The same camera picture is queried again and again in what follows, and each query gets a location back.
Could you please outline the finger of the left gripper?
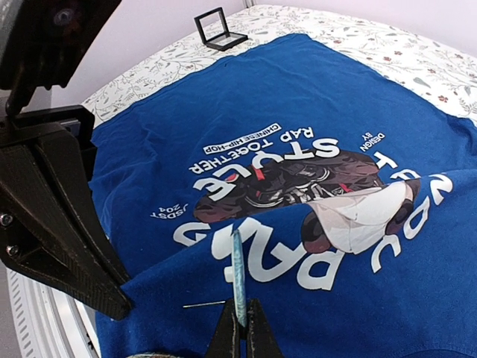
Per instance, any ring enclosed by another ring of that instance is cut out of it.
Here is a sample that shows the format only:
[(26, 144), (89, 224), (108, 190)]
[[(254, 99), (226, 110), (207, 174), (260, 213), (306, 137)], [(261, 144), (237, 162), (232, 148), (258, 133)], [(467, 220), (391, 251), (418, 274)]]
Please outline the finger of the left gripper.
[(54, 197), (28, 148), (1, 150), (1, 260), (116, 321), (133, 305)]

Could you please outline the black brooch box yellow brooch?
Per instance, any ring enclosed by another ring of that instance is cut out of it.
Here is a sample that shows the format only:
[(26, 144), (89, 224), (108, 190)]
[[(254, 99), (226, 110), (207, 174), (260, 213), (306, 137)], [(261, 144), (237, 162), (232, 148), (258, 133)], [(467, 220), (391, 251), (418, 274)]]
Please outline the black brooch box yellow brooch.
[[(215, 20), (215, 28), (206, 29), (206, 22)], [(224, 15), (223, 7), (216, 7), (194, 18), (201, 42), (218, 51), (227, 51), (249, 40), (248, 35), (233, 32)]]

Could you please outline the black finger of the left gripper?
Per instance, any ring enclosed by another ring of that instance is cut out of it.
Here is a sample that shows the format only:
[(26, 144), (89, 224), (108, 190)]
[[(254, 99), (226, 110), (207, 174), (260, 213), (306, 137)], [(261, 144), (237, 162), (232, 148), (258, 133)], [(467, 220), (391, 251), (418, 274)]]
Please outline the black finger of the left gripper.
[(48, 134), (35, 156), (48, 189), (36, 216), (43, 280), (75, 298), (123, 298), (129, 277), (99, 223), (78, 141), (66, 131)]

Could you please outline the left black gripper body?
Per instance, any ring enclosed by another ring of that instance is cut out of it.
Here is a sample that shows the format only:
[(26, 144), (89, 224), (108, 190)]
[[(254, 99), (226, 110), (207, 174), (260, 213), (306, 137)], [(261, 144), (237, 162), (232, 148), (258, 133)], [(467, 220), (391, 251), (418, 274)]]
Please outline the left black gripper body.
[(1, 114), (1, 153), (24, 145), (38, 171), (57, 194), (88, 194), (96, 147), (95, 117), (81, 105), (37, 110), (16, 116)]

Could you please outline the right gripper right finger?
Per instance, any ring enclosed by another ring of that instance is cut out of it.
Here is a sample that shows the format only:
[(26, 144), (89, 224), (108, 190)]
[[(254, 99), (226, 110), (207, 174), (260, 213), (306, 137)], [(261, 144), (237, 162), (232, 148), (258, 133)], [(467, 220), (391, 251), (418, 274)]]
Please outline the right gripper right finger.
[(265, 311), (259, 301), (254, 298), (247, 306), (247, 357), (283, 358)]

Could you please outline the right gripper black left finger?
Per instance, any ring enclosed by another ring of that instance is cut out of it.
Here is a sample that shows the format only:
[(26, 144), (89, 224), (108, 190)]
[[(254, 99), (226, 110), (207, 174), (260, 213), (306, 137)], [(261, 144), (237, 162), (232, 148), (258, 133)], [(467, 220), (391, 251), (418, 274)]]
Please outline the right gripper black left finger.
[(234, 300), (225, 302), (205, 358), (239, 358), (241, 328), (236, 317)]

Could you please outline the blue printed t-shirt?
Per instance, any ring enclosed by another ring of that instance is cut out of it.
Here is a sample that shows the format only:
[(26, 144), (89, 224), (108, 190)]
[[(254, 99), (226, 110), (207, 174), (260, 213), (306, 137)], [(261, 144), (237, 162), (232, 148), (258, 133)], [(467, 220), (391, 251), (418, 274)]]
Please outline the blue printed t-shirt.
[(91, 181), (131, 279), (104, 357), (202, 357), (247, 296), (286, 357), (476, 355), (476, 128), (291, 34), (98, 126)]

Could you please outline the round light blue brooch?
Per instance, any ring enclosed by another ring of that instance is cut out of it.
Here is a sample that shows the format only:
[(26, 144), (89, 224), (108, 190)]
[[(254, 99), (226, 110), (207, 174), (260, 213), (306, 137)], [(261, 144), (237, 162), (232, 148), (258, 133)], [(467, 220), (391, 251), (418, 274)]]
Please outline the round light blue brooch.
[(238, 323), (247, 327), (247, 299), (245, 290), (244, 254), (239, 229), (232, 235), (233, 299)]

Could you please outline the round yellow blue brooch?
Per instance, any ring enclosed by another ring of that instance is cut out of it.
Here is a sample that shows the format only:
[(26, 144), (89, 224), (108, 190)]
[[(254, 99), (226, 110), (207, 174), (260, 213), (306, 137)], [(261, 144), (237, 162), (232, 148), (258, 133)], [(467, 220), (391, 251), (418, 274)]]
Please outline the round yellow blue brooch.
[(165, 357), (168, 357), (168, 354), (164, 354), (161, 352), (144, 352), (140, 354), (130, 355), (127, 358), (165, 358)]

